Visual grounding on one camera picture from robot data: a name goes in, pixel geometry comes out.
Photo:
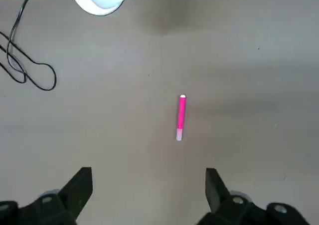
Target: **black cable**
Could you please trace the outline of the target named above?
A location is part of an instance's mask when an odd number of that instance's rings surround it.
[[[0,49],[6,54],[6,60],[9,64],[9,66],[17,71],[18,73],[22,74],[23,75],[23,80],[18,80],[6,67],[5,65],[3,65],[1,62],[0,62],[0,66],[2,69],[5,70],[5,72],[7,72],[7,74],[17,83],[20,83],[20,84],[24,84],[27,82],[27,80],[29,79],[32,84],[34,84],[37,88],[41,89],[41,90],[44,90],[44,91],[50,91],[50,90],[53,90],[56,86],[56,80],[57,80],[57,77],[56,77],[56,73],[55,73],[55,70],[53,69],[53,67],[47,63],[39,63],[39,62],[36,62],[34,61],[33,59],[31,59],[30,56],[28,56],[19,46],[17,46],[13,41],[12,41],[12,36],[16,30],[16,28],[18,27],[19,25],[19,22],[21,20],[21,16],[22,16],[22,13],[25,9],[25,6],[26,4],[28,3],[29,0],[24,0],[24,2],[22,3],[22,6],[20,8],[20,11],[15,19],[15,22],[13,24],[13,27],[11,29],[11,32],[9,34],[9,36],[7,36],[6,34],[4,34],[3,32],[0,31],[0,35],[3,36],[7,41],[7,45],[6,45],[6,48],[4,48],[3,46],[1,46],[0,44]],[[37,64],[37,65],[45,65],[47,67],[49,67],[49,69],[52,70],[52,73],[54,75],[54,82],[53,82],[53,85],[50,87],[50,88],[43,88],[41,87],[40,85],[38,85],[27,73],[26,69],[23,67],[23,65],[21,64],[21,62],[12,54],[9,52],[10,50],[10,46],[13,46],[15,49],[17,49],[24,57],[26,57],[30,62],[32,62],[33,64]],[[14,67],[11,62],[10,62],[10,59],[12,59],[17,65],[18,65],[18,68]]]

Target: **marker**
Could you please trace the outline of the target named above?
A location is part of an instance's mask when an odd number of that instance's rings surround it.
[[[185,110],[186,110],[186,95],[182,94],[179,97],[179,111],[178,111],[177,131],[176,131],[177,141],[181,141],[183,137]]]

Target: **gray surface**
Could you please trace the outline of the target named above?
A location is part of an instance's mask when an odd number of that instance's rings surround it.
[[[21,2],[0,0],[2,30]],[[32,0],[16,41],[54,65],[58,86],[44,93],[0,73],[0,198],[25,205],[89,165],[95,191],[80,225],[193,225],[215,167],[257,205],[283,201],[317,224],[318,6],[126,0],[94,17],[74,0]]]

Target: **metal bolt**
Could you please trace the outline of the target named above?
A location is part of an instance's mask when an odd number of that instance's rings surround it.
[[[43,198],[42,199],[42,203],[48,203],[48,202],[50,202],[52,200],[52,198],[51,197],[45,197],[45,198]]]
[[[234,203],[237,203],[237,204],[243,204],[244,203],[244,200],[241,197],[234,197],[233,201],[234,201]]]
[[[287,209],[282,206],[282,205],[276,205],[275,206],[275,210],[279,213],[282,213],[282,214],[286,214],[287,213]]]
[[[0,206],[0,212],[6,210],[6,209],[8,209],[8,208],[9,208],[9,205],[8,205],[8,204],[3,204],[3,205]]]

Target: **pink highlighter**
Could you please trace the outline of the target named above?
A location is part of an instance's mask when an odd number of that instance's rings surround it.
[[[176,131],[177,141],[181,141],[183,137],[185,110],[186,110],[186,95],[182,94],[179,97],[179,111],[178,111],[178,121],[177,121],[177,131]]]

